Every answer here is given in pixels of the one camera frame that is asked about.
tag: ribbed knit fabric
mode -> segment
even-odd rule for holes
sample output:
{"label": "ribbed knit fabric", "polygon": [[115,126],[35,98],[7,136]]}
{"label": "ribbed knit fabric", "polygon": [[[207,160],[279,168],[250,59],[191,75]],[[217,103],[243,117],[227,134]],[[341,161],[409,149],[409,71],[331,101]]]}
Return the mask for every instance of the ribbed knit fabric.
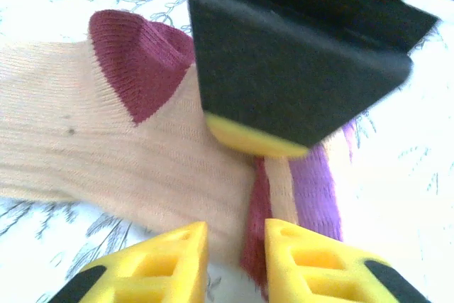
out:
{"label": "ribbed knit fabric", "polygon": [[0,195],[84,200],[158,233],[207,221],[212,260],[266,289],[266,218],[341,238],[353,130],[254,165],[206,128],[193,63],[190,37],[121,11],[94,14],[84,42],[2,43]]}
{"label": "ribbed knit fabric", "polygon": [[250,201],[248,234],[241,258],[267,299],[265,219],[278,218],[342,240],[336,192],[350,186],[354,129],[345,125],[311,150],[305,158],[257,158]]}

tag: red stripe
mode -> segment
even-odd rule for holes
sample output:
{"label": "red stripe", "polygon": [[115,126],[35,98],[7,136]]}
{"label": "red stripe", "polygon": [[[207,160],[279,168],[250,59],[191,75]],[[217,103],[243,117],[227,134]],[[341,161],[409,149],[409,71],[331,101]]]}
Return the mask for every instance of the red stripe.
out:
{"label": "red stripe", "polygon": [[255,160],[256,178],[250,197],[249,217],[241,266],[265,292],[267,270],[265,259],[265,219],[272,218],[270,183],[265,172],[265,160]]}

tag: printed leaf pattern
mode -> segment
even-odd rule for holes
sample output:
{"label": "printed leaf pattern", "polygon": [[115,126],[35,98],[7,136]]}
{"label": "printed leaf pattern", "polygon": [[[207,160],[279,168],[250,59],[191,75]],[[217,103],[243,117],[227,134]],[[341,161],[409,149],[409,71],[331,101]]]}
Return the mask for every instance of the printed leaf pattern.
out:
{"label": "printed leaf pattern", "polygon": [[437,25],[435,25],[429,33],[415,45],[414,50],[422,50],[424,49],[424,46],[430,42],[440,43],[445,49],[448,49],[448,44],[444,41]]}
{"label": "printed leaf pattern", "polygon": [[5,205],[5,211],[0,214],[0,236],[6,234],[27,215],[41,213],[45,215],[45,219],[36,232],[36,238],[41,239],[50,222],[59,214],[65,216],[67,223],[73,222],[77,215],[75,207],[76,204],[38,204],[26,200],[11,200]]}
{"label": "printed leaf pattern", "polygon": [[40,296],[40,298],[38,298],[38,300],[36,301],[36,303],[46,303],[48,302],[50,299],[52,298],[52,296],[48,293],[45,293],[45,294],[42,294]]}
{"label": "printed leaf pattern", "polygon": [[52,258],[50,260],[50,264],[56,268],[58,265],[60,265],[60,263],[62,262],[63,258],[65,256],[65,253],[64,252],[59,252],[57,253],[54,258]]}
{"label": "printed leaf pattern", "polygon": [[[126,247],[132,223],[102,214],[88,229],[88,241],[81,247],[74,257],[67,271],[66,279],[74,277],[86,264],[93,260],[121,250]],[[94,244],[92,238],[103,235],[101,243]]]}
{"label": "printed leaf pattern", "polygon": [[428,147],[412,147],[408,150],[404,150],[400,155],[399,159],[404,157],[412,157],[414,160],[414,164],[412,166],[411,172],[414,172],[419,165],[430,155],[431,149]]}
{"label": "printed leaf pattern", "polygon": [[438,173],[432,175],[431,181],[427,185],[427,192],[435,192],[435,195],[438,195]]}
{"label": "printed leaf pattern", "polygon": [[355,119],[356,143],[358,148],[361,146],[363,138],[369,138],[370,135],[376,133],[374,121],[371,119],[369,111],[365,110]]}
{"label": "printed leaf pattern", "polygon": [[214,279],[211,278],[210,274],[208,274],[208,280],[206,284],[206,298],[210,302],[214,302],[214,291],[216,288],[221,284],[222,278],[215,277]]}

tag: purple stripe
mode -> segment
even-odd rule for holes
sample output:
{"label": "purple stripe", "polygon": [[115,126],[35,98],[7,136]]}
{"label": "purple stripe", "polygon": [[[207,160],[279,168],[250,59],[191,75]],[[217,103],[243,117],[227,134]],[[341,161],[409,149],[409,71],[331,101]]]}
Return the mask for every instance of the purple stripe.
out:
{"label": "purple stripe", "polygon": [[334,181],[323,146],[317,145],[305,158],[291,159],[289,164],[299,225],[342,240]]}

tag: floral pattern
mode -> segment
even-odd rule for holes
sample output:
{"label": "floral pattern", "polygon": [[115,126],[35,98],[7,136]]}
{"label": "floral pattern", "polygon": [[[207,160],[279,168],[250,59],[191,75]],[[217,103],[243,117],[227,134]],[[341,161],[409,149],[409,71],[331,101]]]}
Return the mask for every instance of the floral pattern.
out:
{"label": "floral pattern", "polygon": [[[358,153],[353,164],[358,174],[366,173],[369,179],[358,176],[355,198],[358,203],[373,199],[380,211],[389,211],[389,202],[401,200],[394,222],[402,213],[411,214],[409,207],[418,200],[425,201],[421,214],[427,220],[414,217],[418,224],[402,229],[413,231],[409,236],[414,238],[408,237],[402,241],[405,246],[386,256],[431,300],[450,302],[449,276],[443,267],[454,265],[454,79],[450,65],[454,3],[406,1],[443,21],[411,52],[415,69],[409,81],[355,119]],[[139,13],[192,33],[187,0],[0,0],[0,36],[81,40],[86,37],[89,17],[101,9]],[[344,224],[351,222],[363,231],[373,228],[356,226],[358,220],[362,219],[344,216]],[[367,245],[365,234],[359,234],[361,245]],[[46,303],[88,262],[151,236],[152,231],[88,204],[0,199],[0,301]],[[347,241],[357,243],[354,238]],[[386,250],[378,248],[377,252]],[[18,282],[28,289],[18,291]],[[262,298],[244,273],[212,264],[206,301],[254,303]]]}

